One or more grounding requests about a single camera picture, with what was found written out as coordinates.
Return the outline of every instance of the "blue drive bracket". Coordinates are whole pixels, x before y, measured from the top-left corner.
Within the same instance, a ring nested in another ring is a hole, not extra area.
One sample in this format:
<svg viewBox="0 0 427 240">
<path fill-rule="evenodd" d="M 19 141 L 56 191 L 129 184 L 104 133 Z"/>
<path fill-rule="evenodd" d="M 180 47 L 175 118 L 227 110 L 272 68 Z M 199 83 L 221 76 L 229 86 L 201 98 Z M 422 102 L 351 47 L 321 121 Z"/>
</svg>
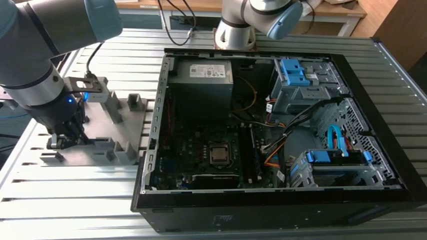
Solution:
<svg viewBox="0 0 427 240">
<path fill-rule="evenodd" d="M 309 163 L 331 163 L 328 151 L 309 151 L 305 153 L 305 157 Z"/>
<path fill-rule="evenodd" d="M 311 82 L 304 75 L 304 68 L 296 59 L 281 59 L 280 67 L 287 78 L 287 85 L 289 86 L 309 86 Z"/>
</svg>

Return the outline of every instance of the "motherboard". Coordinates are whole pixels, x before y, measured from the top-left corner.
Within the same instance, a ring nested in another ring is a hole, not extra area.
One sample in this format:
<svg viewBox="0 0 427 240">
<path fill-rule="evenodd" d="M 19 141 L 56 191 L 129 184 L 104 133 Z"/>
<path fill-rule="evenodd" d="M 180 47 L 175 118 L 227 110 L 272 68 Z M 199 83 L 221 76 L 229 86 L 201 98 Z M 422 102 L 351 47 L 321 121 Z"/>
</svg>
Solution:
<svg viewBox="0 0 427 240">
<path fill-rule="evenodd" d="M 261 168 L 265 127 L 177 124 L 161 151 L 159 190 L 272 187 Z"/>
</svg>

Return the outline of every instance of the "yellow wire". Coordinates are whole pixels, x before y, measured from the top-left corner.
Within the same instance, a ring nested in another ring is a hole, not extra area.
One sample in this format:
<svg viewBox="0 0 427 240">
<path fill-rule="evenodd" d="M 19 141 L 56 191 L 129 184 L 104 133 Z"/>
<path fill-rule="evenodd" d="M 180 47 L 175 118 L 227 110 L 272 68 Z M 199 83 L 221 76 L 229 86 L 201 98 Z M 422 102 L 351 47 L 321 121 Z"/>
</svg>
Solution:
<svg viewBox="0 0 427 240">
<path fill-rule="evenodd" d="M 269 154 L 269 156 L 267 157 L 265 161 L 264 161 L 264 165 L 267 166 L 272 166 L 272 167 L 276 167 L 276 168 L 280 168 L 280 166 L 277 164 L 273 164 L 273 163 L 269 163 L 269 159 L 272 159 L 273 155 L 276 154 L 276 152 L 280 150 L 280 148 L 283 147 L 283 145 L 285 144 L 285 142 L 283 142 L 277 148 L 273 150 L 273 152 Z"/>
</svg>

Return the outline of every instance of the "power supply label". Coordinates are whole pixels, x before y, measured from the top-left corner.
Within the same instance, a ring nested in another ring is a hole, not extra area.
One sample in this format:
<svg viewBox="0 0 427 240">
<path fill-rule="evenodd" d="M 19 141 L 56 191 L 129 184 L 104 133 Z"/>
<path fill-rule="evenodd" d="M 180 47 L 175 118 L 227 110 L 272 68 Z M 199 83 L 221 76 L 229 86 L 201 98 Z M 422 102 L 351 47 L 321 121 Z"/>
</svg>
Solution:
<svg viewBox="0 0 427 240">
<path fill-rule="evenodd" d="M 189 66 L 189 77 L 191 78 L 224 78 L 225 66 L 193 64 Z"/>
</svg>

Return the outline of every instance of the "wire connector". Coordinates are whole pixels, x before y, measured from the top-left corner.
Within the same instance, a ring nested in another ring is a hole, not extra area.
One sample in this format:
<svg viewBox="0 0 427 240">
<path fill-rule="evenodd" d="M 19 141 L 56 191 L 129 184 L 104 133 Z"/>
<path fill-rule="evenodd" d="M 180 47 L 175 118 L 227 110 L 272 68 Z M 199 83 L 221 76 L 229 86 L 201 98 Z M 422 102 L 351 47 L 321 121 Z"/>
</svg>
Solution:
<svg viewBox="0 0 427 240">
<path fill-rule="evenodd" d="M 187 37 L 192 38 L 193 35 L 195 35 L 195 28 L 192 27 L 192 28 L 188 30 Z"/>
</svg>

